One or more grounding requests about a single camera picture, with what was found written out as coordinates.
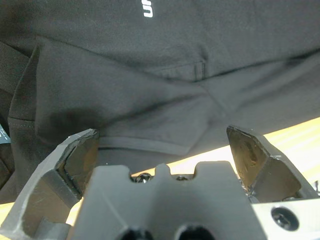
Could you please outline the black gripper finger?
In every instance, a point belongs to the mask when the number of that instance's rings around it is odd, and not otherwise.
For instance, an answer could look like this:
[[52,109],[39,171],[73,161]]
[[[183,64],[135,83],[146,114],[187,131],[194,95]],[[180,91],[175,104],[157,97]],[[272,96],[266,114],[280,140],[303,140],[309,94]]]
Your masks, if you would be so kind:
[[307,200],[314,189],[288,157],[262,134],[229,125],[226,129],[240,180],[259,203]]
[[69,136],[33,172],[0,227],[10,240],[65,240],[72,207],[83,197],[96,166],[99,133]]

